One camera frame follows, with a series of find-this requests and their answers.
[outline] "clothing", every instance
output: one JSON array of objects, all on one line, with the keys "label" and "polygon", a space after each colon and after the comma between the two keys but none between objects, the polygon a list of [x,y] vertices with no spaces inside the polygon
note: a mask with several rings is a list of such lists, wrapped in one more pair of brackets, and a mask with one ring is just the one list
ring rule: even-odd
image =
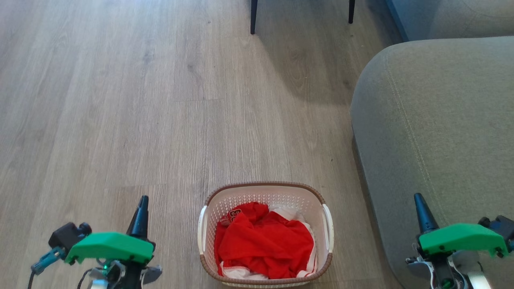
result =
[{"label": "clothing", "polygon": [[310,226],[296,210],[242,204],[218,222],[214,239],[218,273],[237,279],[286,279],[316,272]]}]

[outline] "brown basket rim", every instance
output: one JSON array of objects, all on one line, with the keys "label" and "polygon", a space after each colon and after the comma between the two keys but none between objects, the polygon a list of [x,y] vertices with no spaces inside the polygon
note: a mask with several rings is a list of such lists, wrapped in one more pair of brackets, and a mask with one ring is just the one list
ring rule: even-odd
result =
[{"label": "brown basket rim", "polygon": [[302,277],[302,278],[288,278],[288,279],[268,279],[268,280],[246,280],[246,279],[234,279],[234,278],[227,278],[224,276],[220,276],[217,272],[214,272],[209,268],[207,265],[207,261],[205,261],[204,254],[200,255],[200,261],[202,266],[204,267],[205,271],[207,271],[207,274],[209,274],[212,278],[224,282],[224,283],[233,283],[233,284],[244,284],[244,285],[281,285],[281,284],[293,284],[293,283],[303,283],[303,282],[311,282],[323,275],[330,266],[330,263],[332,263],[332,253],[328,253],[326,256],[326,261],[323,267],[317,271],[316,273],[308,276],[308,277]]},{"label": "brown basket rim", "polygon": [[[301,183],[293,183],[293,182],[250,182],[250,183],[237,183],[232,185],[226,185],[218,188],[214,192],[212,192],[205,201],[205,205],[209,206],[211,203],[211,200],[214,196],[216,196],[218,193],[220,193],[223,190],[226,189],[232,189],[232,188],[240,188],[240,187],[254,187],[254,186],[281,186],[281,187],[296,187],[296,188],[302,188],[305,190],[310,191],[312,194],[314,194],[320,203],[322,205],[325,204],[325,199],[321,196],[321,194],[314,189],[313,187]],[[293,283],[303,283],[303,282],[311,282],[313,280],[318,279],[323,275],[330,266],[332,262],[332,252],[329,252],[325,264],[323,264],[323,267],[316,273],[308,276],[308,277],[302,277],[302,278],[288,278],[288,279],[268,279],[268,280],[245,280],[245,279],[233,279],[233,278],[227,278],[224,276],[220,276],[217,272],[214,272],[209,268],[207,265],[207,261],[205,260],[204,254],[200,255],[200,261],[202,266],[204,267],[205,271],[214,279],[224,282],[224,283],[233,283],[233,284],[244,284],[244,285],[281,285],[281,284],[293,284]]]},{"label": "brown basket rim", "polygon": [[209,196],[205,200],[205,205],[208,206],[211,203],[212,198],[223,190],[233,189],[233,188],[241,188],[241,187],[256,187],[256,186],[296,187],[296,188],[305,189],[307,191],[310,191],[313,195],[315,195],[322,205],[325,204],[325,199],[323,198],[323,196],[315,188],[313,188],[309,185],[306,185],[306,184],[293,183],[293,182],[250,182],[250,183],[237,183],[237,184],[232,184],[232,185],[226,185],[226,186],[222,186],[222,187],[218,188],[217,190],[215,190],[214,192],[209,194]]}]

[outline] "gray sofa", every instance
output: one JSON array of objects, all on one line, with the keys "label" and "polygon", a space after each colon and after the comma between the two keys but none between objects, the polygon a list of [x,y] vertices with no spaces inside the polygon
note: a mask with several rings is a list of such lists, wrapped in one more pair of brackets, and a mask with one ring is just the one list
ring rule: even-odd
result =
[{"label": "gray sofa", "polygon": [[[414,193],[440,226],[514,218],[514,37],[388,47],[362,72],[351,115],[385,253],[405,288],[428,288],[405,264],[419,233]],[[514,287],[514,258],[481,262],[495,289]]]},{"label": "gray sofa", "polygon": [[514,0],[386,0],[403,39],[514,35]]}]

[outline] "basket handle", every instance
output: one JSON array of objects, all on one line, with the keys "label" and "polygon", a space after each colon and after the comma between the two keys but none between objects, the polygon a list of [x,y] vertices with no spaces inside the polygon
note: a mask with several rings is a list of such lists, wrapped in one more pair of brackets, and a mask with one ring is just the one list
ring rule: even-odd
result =
[{"label": "basket handle", "polygon": [[205,237],[207,234],[207,227],[204,226],[204,223],[207,221],[207,216],[205,215],[205,211],[207,210],[207,206],[204,206],[200,212],[200,218],[198,219],[198,233],[197,233],[197,241],[198,241],[198,251],[200,255],[204,254],[205,251]]},{"label": "basket handle", "polygon": [[332,214],[326,204],[323,204],[323,212],[325,213],[326,225],[328,227],[328,252],[332,253],[334,250],[334,221],[332,221]]}]

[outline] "stitching seam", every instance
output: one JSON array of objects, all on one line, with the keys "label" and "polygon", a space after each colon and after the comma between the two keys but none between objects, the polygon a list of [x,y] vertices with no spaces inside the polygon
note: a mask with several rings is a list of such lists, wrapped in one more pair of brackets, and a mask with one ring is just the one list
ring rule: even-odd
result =
[{"label": "stitching seam", "polygon": [[477,14],[475,13],[471,19],[468,20],[468,23],[466,24],[466,27],[464,27],[464,30],[462,30],[461,37],[465,38],[468,34],[469,27],[471,27],[471,23],[475,21]]},{"label": "stitching seam", "polygon": [[[440,208],[441,207],[440,201],[437,198],[437,195],[435,194],[435,189],[434,189],[434,186],[432,184],[432,180],[430,180],[430,174],[428,173],[427,167],[425,165],[425,160],[423,159],[423,156],[421,154],[421,150],[419,149],[419,145],[418,145],[416,137],[414,135],[414,131],[412,130],[412,126],[411,126],[410,121],[409,121],[409,119],[407,117],[407,112],[406,112],[405,107],[403,105],[403,102],[401,100],[401,96],[400,96],[400,93],[398,91],[398,87],[396,85],[396,81],[394,80],[394,77],[393,77],[393,75],[391,73],[391,70],[390,70],[389,54],[390,54],[390,52],[388,52],[385,55],[385,61],[384,61],[384,69],[385,69],[385,72],[386,72],[386,75],[387,75],[387,78],[388,78],[389,86],[391,87],[391,90],[393,91],[394,100],[396,102],[396,105],[398,106],[398,110],[400,111],[401,118],[403,120],[403,124],[405,125],[405,129],[407,130],[407,135],[408,135],[409,141],[411,143],[412,150],[414,151],[414,155],[416,156],[416,161],[417,161],[418,166],[419,166],[419,171],[423,175],[423,181],[425,182],[425,186],[427,187],[428,192],[431,191],[433,193],[433,197],[436,200],[437,205]],[[444,221],[448,224],[448,220],[447,220],[446,215],[444,214],[444,212],[442,210],[439,210],[439,211],[443,215]]]},{"label": "stitching seam", "polygon": [[464,4],[464,6],[466,6],[466,8],[468,8],[469,10],[471,10],[473,13],[475,13],[475,15],[480,15],[480,16],[485,16],[485,17],[489,17],[489,18],[512,18],[512,16],[494,16],[494,15],[487,15],[485,13],[482,13],[482,12],[478,12],[476,11],[475,9],[471,8],[471,6],[469,6],[469,4],[464,1],[464,0],[461,0],[462,4]]}]

